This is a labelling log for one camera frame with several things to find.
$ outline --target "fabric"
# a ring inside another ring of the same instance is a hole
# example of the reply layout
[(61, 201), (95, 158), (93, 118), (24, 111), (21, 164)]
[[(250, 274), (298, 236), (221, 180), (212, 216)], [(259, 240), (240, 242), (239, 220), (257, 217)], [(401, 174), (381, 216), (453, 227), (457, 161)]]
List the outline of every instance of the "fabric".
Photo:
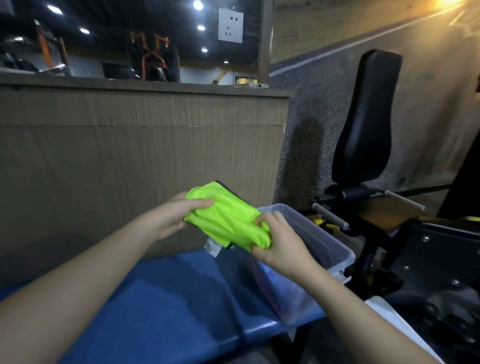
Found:
[(194, 210), (184, 220), (198, 226), (222, 246), (228, 247), (234, 243), (250, 251), (252, 243), (262, 249), (268, 249), (272, 244), (267, 224), (263, 222), (261, 227), (254, 224), (260, 212), (219, 182), (195, 187), (187, 193), (186, 198), (215, 201), (212, 207)]

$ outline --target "black seat backrest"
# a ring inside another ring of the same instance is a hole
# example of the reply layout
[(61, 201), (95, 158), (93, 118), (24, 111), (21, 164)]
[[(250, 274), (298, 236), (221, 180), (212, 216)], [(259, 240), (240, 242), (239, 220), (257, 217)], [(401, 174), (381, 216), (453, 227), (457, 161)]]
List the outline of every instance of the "black seat backrest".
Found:
[(390, 115), (402, 60), (397, 53), (376, 49), (360, 60), (332, 165), (332, 179), (340, 186), (374, 180), (387, 165), (392, 147)]

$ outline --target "clothing tag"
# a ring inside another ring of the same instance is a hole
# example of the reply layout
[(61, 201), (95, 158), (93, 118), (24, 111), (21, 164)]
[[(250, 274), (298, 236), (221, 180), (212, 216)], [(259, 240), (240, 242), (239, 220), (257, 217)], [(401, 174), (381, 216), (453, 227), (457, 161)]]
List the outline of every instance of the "clothing tag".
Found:
[(221, 246), (212, 238), (208, 238), (204, 248), (211, 256), (213, 256), (213, 258), (216, 258), (223, 246)]

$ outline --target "clear plastic container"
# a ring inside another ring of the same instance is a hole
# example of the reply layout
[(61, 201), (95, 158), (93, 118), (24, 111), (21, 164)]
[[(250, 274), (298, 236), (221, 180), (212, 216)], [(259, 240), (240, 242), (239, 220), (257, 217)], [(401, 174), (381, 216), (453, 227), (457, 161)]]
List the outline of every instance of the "clear plastic container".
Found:
[[(312, 256), (342, 283), (348, 281), (343, 271), (355, 262), (355, 254), (343, 243), (287, 205), (275, 204), (258, 210), (280, 211), (303, 239)], [(323, 315), (322, 309), (299, 285), (245, 253), (248, 267), (260, 290), (284, 323), (299, 326)]]

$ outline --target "electrical outlet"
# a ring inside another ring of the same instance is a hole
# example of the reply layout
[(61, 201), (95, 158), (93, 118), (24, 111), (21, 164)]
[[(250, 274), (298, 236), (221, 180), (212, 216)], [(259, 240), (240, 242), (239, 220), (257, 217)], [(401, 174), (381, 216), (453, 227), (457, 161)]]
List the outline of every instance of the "electrical outlet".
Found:
[(243, 13), (218, 8), (218, 40), (241, 43), (243, 40)]

